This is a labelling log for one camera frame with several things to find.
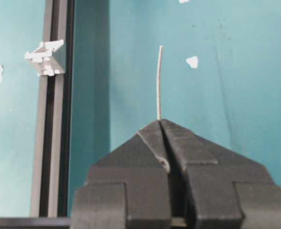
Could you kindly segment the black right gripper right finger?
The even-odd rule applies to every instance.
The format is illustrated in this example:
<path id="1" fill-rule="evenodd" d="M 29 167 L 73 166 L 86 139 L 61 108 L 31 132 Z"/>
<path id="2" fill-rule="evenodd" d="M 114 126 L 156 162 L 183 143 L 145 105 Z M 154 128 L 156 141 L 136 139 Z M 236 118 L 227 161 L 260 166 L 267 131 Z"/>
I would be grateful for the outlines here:
<path id="1" fill-rule="evenodd" d="M 266 167 L 161 121 L 175 206 L 192 229 L 281 229 L 281 187 Z"/>

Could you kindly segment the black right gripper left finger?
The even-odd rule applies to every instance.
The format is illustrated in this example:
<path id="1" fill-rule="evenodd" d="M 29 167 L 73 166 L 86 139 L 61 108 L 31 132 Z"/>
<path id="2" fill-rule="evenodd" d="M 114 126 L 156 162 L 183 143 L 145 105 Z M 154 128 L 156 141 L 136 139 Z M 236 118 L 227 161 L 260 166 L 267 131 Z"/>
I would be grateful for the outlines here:
<path id="1" fill-rule="evenodd" d="M 168 229 L 170 165 L 155 120 L 93 164 L 74 195 L 74 229 Z"/>

